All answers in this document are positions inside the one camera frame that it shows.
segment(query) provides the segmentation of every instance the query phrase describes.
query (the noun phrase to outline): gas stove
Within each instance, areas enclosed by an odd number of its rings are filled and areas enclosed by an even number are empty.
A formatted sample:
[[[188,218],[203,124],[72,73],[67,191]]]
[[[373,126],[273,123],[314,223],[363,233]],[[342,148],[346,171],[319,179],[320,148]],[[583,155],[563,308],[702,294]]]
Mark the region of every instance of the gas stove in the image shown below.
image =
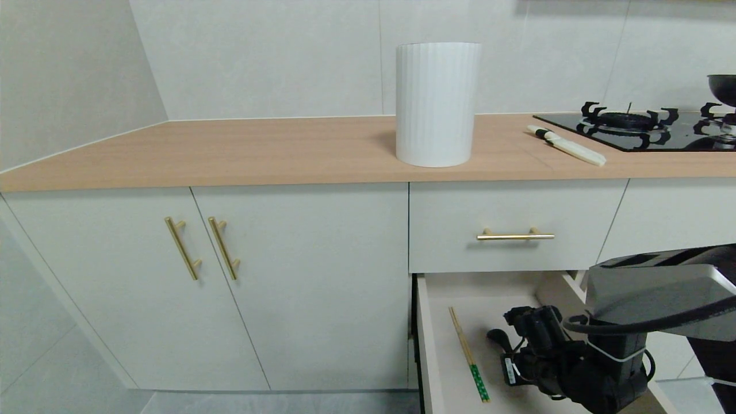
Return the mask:
[[[736,113],[716,115],[709,102],[700,113],[677,108],[643,113],[606,112],[586,102],[577,113],[546,113],[534,118],[627,152],[736,151]]]

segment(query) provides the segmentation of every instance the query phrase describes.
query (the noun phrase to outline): drawer handle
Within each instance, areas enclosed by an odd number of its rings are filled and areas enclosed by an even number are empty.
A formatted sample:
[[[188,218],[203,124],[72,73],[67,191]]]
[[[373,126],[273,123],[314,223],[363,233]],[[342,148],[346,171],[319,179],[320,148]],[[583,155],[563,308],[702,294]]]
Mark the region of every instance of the drawer handle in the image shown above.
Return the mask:
[[[227,269],[230,271],[230,278],[234,281],[238,280],[238,274],[235,273],[235,268],[240,265],[240,259],[230,260],[230,254],[227,252],[227,247],[225,247],[222,234],[220,234],[220,231],[225,229],[227,222],[225,220],[217,222],[215,217],[210,217],[207,221],[210,222],[212,233],[215,234],[215,240],[217,240],[217,245],[220,247],[222,258],[225,259],[225,262],[227,263]]]
[[[532,227],[528,234],[493,234],[490,228],[485,228],[483,234],[475,236],[476,240],[552,240],[554,234],[540,233],[536,227]]]
[[[186,222],[182,220],[177,224],[174,224],[174,220],[172,220],[171,217],[167,217],[163,219],[163,221],[166,222],[166,227],[168,227],[169,231],[171,231],[171,237],[174,237],[174,243],[176,243],[177,248],[179,249],[179,253],[181,253],[182,259],[184,259],[184,263],[186,263],[186,268],[189,269],[189,274],[191,275],[191,278],[193,280],[198,280],[199,278],[197,277],[197,268],[202,264],[202,260],[197,259],[193,262],[189,258],[189,255],[186,253],[186,249],[184,248],[184,244],[182,244],[181,238],[179,238],[178,229],[183,228],[186,225]]]

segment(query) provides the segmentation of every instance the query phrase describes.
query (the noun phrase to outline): kitchen knife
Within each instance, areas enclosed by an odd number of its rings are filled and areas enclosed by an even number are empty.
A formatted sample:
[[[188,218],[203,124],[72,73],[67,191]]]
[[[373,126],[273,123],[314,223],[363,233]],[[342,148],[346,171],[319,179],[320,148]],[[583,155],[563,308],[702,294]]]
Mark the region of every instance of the kitchen knife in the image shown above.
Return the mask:
[[[562,152],[566,152],[575,158],[596,166],[603,166],[606,163],[606,157],[602,154],[583,147],[576,142],[568,141],[547,128],[537,127],[536,125],[528,125],[527,128],[534,133],[534,135],[547,141],[551,146]]]

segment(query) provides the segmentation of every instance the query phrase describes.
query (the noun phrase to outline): black cable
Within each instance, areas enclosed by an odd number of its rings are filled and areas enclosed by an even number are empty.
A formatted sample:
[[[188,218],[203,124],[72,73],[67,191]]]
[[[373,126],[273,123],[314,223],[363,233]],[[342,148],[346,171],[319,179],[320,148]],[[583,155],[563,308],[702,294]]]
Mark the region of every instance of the black cable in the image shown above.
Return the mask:
[[[521,338],[521,341],[519,342],[519,345],[516,345],[516,348],[514,348],[513,351],[511,351],[512,354],[516,354],[516,351],[521,348],[522,345],[524,345],[524,341],[526,341],[526,337]]]
[[[644,355],[649,358],[649,365],[651,366],[649,372],[646,374],[646,380],[650,382],[654,378],[654,373],[657,372],[657,364],[654,363],[654,357],[651,356],[648,349],[644,350]]]
[[[731,296],[696,309],[644,322],[627,323],[626,325],[581,325],[575,323],[576,321],[580,321],[580,315],[576,315],[562,321],[562,326],[568,331],[588,335],[645,334],[647,332],[664,331],[689,323],[701,322],[735,310],[736,296]]]

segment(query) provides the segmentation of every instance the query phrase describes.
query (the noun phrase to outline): white cylindrical container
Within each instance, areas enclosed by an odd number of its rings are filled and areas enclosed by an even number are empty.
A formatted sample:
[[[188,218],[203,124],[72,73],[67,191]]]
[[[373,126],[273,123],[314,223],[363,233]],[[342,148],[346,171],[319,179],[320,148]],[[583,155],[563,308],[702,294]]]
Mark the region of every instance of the white cylindrical container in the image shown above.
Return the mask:
[[[470,159],[479,43],[414,43],[396,48],[396,156],[417,166]]]

